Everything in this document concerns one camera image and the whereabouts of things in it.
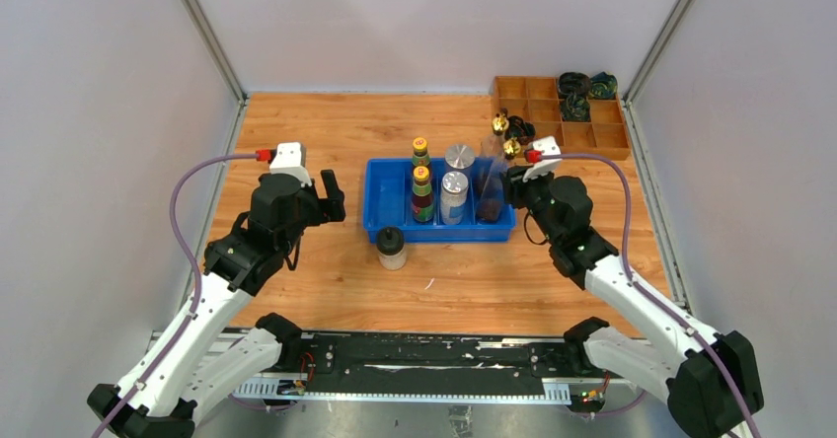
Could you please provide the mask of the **glass oil bottle gold spout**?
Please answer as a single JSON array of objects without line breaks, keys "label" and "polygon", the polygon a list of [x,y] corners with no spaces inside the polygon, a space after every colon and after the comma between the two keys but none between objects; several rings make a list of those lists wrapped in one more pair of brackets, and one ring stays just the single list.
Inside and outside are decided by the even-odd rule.
[{"label": "glass oil bottle gold spout", "polygon": [[509,127],[506,109],[500,109],[492,119],[491,133],[481,140],[479,156],[483,159],[505,157],[505,134]]}]

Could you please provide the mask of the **blue plastic divided bin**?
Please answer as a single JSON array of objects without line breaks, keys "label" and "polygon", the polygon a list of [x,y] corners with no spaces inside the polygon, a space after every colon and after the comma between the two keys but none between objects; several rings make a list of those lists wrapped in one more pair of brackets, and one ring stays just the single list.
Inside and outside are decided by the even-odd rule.
[{"label": "blue plastic divided bin", "polygon": [[501,208],[494,222],[479,219],[473,189],[468,192],[459,223],[444,223],[439,208],[429,221],[420,223],[413,215],[412,186],[411,159],[376,158],[367,162],[362,226],[370,243],[375,243],[378,232],[387,227],[400,229],[409,244],[504,243],[517,224],[514,209],[509,205]]}]

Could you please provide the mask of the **blue label shaker jar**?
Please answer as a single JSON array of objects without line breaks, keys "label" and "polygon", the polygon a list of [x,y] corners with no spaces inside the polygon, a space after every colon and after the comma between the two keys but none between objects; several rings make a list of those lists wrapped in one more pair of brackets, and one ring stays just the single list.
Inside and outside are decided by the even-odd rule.
[{"label": "blue label shaker jar", "polygon": [[440,215],[445,225],[460,224],[468,198],[469,179],[460,172],[446,173],[440,182]]}]

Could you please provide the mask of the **silver lid powder jar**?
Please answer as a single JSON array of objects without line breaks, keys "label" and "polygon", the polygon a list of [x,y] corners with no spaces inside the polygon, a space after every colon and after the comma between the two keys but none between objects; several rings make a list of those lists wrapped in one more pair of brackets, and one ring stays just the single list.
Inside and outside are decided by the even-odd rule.
[{"label": "silver lid powder jar", "polygon": [[445,172],[460,172],[469,177],[475,160],[476,154],[470,146],[464,143],[453,144],[444,153]]}]

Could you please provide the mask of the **sauce bottle yellow cap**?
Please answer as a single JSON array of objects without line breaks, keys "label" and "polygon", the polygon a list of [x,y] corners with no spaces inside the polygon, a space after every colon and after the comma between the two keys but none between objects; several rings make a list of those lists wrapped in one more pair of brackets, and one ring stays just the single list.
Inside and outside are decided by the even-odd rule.
[{"label": "sauce bottle yellow cap", "polygon": [[412,143],[413,155],[412,163],[416,167],[425,167],[430,169],[431,159],[428,154],[428,142],[424,137],[416,137]]},{"label": "sauce bottle yellow cap", "polygon": [[411,208],[418,223],[430,222],[435,213],[435,195],[432,189],[431,172],[427,166],[413,169]]}]

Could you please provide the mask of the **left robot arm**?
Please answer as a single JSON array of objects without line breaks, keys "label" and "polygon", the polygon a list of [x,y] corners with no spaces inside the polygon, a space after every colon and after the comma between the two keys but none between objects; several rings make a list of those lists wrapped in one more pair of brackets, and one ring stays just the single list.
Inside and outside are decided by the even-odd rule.
[{"label": "left robot arm", "polygon": [[208,413],[239,386],[273,367],[298,370],[302,331],[278,314],[261,317],[232,347],[202,360],[217,336],[283,267],[294,269],[308,227],[345,218],[344,194],[331,170],[326,189],[298,179],[298,170],[264,174],[251,207],[230,233],[208,243],[190,299],[154,346],[115,384],[100,384],[87,403],[102,420],[94,434],[190,437]]}]

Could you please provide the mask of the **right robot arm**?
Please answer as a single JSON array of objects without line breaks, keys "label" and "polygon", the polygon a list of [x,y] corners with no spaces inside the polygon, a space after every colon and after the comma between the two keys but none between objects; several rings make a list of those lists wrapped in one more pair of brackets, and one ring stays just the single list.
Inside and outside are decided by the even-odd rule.
[{"label": "right robot arm", "polygon": [[556,270],[618,311],[644,335],[637,341],[590,318],[566,331],[570,372],[614,373],[666,404],[690,437],[720,437],[752,426],[765,404],[752,343],[720,333],[653,289],[591,225],[593,201],[576,177],[547,166],[513,167],[502,176],[505,201],[525,210],[545,237]]}]

